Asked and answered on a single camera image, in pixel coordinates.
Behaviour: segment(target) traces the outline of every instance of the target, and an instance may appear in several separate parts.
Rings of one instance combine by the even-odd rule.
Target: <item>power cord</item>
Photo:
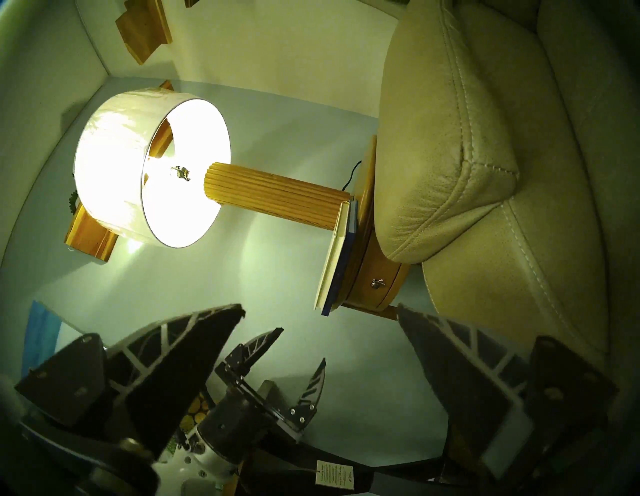
[[[342,187],[342,190],[343,190],[343,191],[344,191],[345,189],[347,189],[347,186],[349,186],[349,183],[351,182],[351,179],[353,179],[353,173],[354,173],[354,172],[356,172],[356,167],[357,167],[358,165],[360,165],[360,164],[362,164],[362,160],[361,160],[360,162],[358,162],[358,163],[355,165],[355,167],[353,168],[353,170],[351,171],[351,176],[349,177],[349,180],[347,181],[347,184],[345,184],[345,185]]]

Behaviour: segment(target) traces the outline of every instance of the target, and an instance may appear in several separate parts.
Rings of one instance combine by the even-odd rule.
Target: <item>side table drawer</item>
[[[372,229],[346,303],[366,310],[384,310],[395,298],[409,268],[410,265],[392,262],[384,256],[376,232]]]

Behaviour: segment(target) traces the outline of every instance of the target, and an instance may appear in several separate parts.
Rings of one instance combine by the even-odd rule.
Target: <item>fluted wooden lamp column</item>
[[[215,163],[204,178],[207,198],[225,205],[333,229],[349,193],[246,167]]]

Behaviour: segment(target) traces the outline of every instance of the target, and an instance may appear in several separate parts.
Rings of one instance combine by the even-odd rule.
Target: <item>sofa cushion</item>
[[[629,389],[640,355],[640,88],[580,2],[544,0],[538,34],[589,173],[607,252],[612,373]]]
[[[580,149],[538,37],[462,5],[470,49],[504,109],[520,181],[512,198],[423,263],[439,312],[532,346],[551,334],[607,365],[602,239]]]
[[[382,82],[374,193],[382,251],[422,262],[509,197],[517,178],[504,116],[451,0],[412,0]]]

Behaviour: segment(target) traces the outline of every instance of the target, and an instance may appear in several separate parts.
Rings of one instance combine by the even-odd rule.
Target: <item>lamp shade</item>
[[[149,156],[167,119],[173,141]],[[225,121],[206,100],[149,88],[121,93],[93,113],[76,149],[74,178],[91,217],[118,235],[173,248],[209,229],[220,205],[204,194],[215,163],[231,162]]]

